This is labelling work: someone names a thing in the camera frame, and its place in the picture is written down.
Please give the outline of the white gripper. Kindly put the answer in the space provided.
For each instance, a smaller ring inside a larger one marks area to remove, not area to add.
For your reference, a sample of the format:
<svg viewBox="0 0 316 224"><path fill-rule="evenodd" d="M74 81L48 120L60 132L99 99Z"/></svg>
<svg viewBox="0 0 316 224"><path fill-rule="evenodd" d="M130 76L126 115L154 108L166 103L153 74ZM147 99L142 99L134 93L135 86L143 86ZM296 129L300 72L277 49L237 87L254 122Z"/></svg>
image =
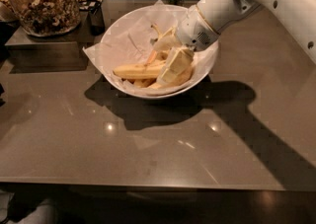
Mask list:
<svg viewBox="0 0 316 224"><path fill-rule="evenodd" d="M192 64L195 55L193 50L204 51L218 38L219 34L209 26L198 6L191 6L178 23L176 33L161 37L153 45L155 51L169 50L173 47L157 77L157 82L162 85L172 83Z"/></svg>

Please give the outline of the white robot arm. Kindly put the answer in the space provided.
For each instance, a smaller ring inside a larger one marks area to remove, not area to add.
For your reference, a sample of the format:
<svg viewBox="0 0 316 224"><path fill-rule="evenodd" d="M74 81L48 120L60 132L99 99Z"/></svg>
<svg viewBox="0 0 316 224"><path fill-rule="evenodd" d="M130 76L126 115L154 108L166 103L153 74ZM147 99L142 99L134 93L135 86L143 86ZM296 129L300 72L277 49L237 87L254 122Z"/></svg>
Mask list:
<svg viewBox="0 0 316 224"><path fill-rule="evenodd" d="M175 32L159 39L156 50L169 51L158 82L167 85L189 67L189 56L216 42L229 25L254 13L269 9L316 62L316 0L199 0L175 27Z"/></svg>

